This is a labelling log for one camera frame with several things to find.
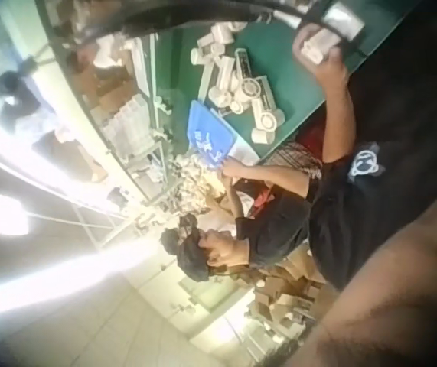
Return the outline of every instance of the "green work surface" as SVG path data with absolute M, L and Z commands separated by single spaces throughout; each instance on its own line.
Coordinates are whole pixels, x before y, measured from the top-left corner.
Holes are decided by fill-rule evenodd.
M 365 27 L 358 39 L 358 47 L 366 54 L 373 53 L 419 0 L 343 0 L 342 2 L 361 18 Z M 191 100 L 197 98 L 202 66 L 190 61 L 191 49 L 199 37 L 209 32 L 209 27 L 186 28 L 159 35 L 156 44 L 157 95 L 169 101 L 172 116 L 167 117 L 174 132 L 174 151 L 188 149 L 186 128 Z M 266 75 L 277 106 L 286 115 L 286 122 L 276 130 L 276 139 L 271 145 L 256 145 L 250 139 L 254 127 L 252 111 L 243 115 L 228 115 L 225 119 L 264 158 L 287 139 L 323 102 L 321 89 L 312 76 L 292 58 L 291 46 L 295 32 L 283 23 L 249 24 L 236 35 L 236 42 L 227 47 L 233 55 L 238 47 L 244 47 L 254 76 Z M 358 54 L 346 55 L 345 62 L 353 72 L 363 62 Z

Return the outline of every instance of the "metal rod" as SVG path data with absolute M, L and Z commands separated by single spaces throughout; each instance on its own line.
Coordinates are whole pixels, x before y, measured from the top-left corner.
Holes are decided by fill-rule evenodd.
M 94 208 L 94 207 L 86 205 L 86 204 L 84 204 L 84 203 L 82 203 L 82 202 L 80 202 L 80 201 L 78 201 L 76 199 L 72 199 L 72 198 L 68 197 L 67 195 L 64 195 L 62 193 L 58 193 L 57 191 L 55 191 L 55 190 L 53 190 L 53 189 L 51 189 L 49 187 L 46 187 L 46 186 L 42 185 L 41 183 L 38 183 L 37 181 L 32 180 L 29 177 L 26 177 L 25 175 L 17 172 L 16 170 L 13 170 L 12 168 L 7 166 L 6 164 L 3 164 L 2 162 L 0 162 L 0 169 L 4 170 L 5 172 L 7 172 L 8 174 L 11 174 L 14 177 L 17 177 L 19 180 L 23 180 L 27 184 L 30 184 L 30 185 L 32 185 L 32 186 L 34 186 L 34 187 L 36 187 L 36 188 L 38 188 L 40 190 L 46 191 L 47 193 L 51 193 L 52 195 L 55 195 L 55 196 L 57 196 L 57 197 L 59 197 L 59 198 L 61 198 L 63 200 L 66 200 L 69 203 L 72 203 L 72 204 L 75 204 L 75 205 L 78 205 L 78 206 L 83 206 L 84 208 L 90 209 L 90 210 L 92 210 L 94 212 L 97 212 L 99 214 L 104 214 L 104 215 L 107 215 L 107 216 L 113 216 L 114 218 L 118 218 L 118 219 L 125 219 L 125 217 L 123 217 L 123 216 L 118 216 L 116 214 L 104 212 L 101 209 Z

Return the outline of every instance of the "brown cardboard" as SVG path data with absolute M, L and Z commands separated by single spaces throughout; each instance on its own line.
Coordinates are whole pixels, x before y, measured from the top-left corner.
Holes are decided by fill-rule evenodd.
M 331 309 L 338 296 L 339 292 L 331 285 L 324 285 L 310 307 L 310 314 L 317 320 L 321 319 Z
M 124 82 L 118 88 L 106 93 L 99 98 L 100 106 L 107 112 L 117 112 L 136 94 L 135 84 Z
M 258 304 L 264 304 L 267 307 L 269 307 L 269 305 L 271 304 L 271 298 L 264 293 L 260 293 L 260 292 L 254 292 L 254 294 L 256 295 L 256 302 Z
M 287 260 L 287 265 L 293 265 L 298 270 L 298 274 L 301 273 L 308 280 L 325 284 L 325 279 L 315 266 L 313 257 L 308 254 L 307 243 L 300 245 L 295 251 L 290 253 Z

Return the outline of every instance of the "skin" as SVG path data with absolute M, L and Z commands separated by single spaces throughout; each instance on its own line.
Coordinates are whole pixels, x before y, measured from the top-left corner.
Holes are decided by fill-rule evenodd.
M 434 310 L 437 201 L 370 258 L 285 367 L 328 365 L 319 346 L 332 339 L 431 358 L 437 354 Z
M 351 96 L 347 90 L 349 77 L 342 61 L 341 51 L 334 47 L 327 59 L 320 65 L 313 64 L 301 53 L 305 40 L 319 29 L 313 24 L 305 26 L 293 42 L 292 53 L 299 64 L 313 75 L 324 91 L 327 121 L 322 160 L 324 163 L 331 163 L 352 152 L 356 139 L 356 120 Z M 301 197 L 307 197 L 308 194 L 310 181 L 308 176 L 289 167 L 247 167 L 233 158 L 227 158 L 223 163 L 223 173 L 230 177 L 269 181 Z
M 319 27 L 313 24 L 305 26 L 296 36 L 292 52 L 293 57 L 314 76 L 324 91 L 327 121 L 322 154 L 323 162 L 331 163 L 351 153 L 356 138 L 356 122 L 351 97 L 347 90 L 348 73 L 340 50 L 333 48 L 327 59 L 320 65 L 314 65 L 300 52 L 303 42 L 318 30 Z M 301 197 L 308 195 L 310 182 L 308 175 L 289 167 L 249 167 L 233 158 L 227 158 L 223 163 L 223 174 L 226 177 L 264 180 Z M 238 197 L 234 197 L 233 190 L 230 188 L 227 190 L 227 197 L 234 207 Z M 240 213 L 234 212 L 234 208 L 232 211 L 237 218 L 237 214 Z M 249 263 L 247 241 L 237 241 L 231 235 L 216 231 L 208 231 L 205 235 L 206 238 L 201 240 L 200 246 L 210 250 L 209 266 L 227 265 L 230 267 Z

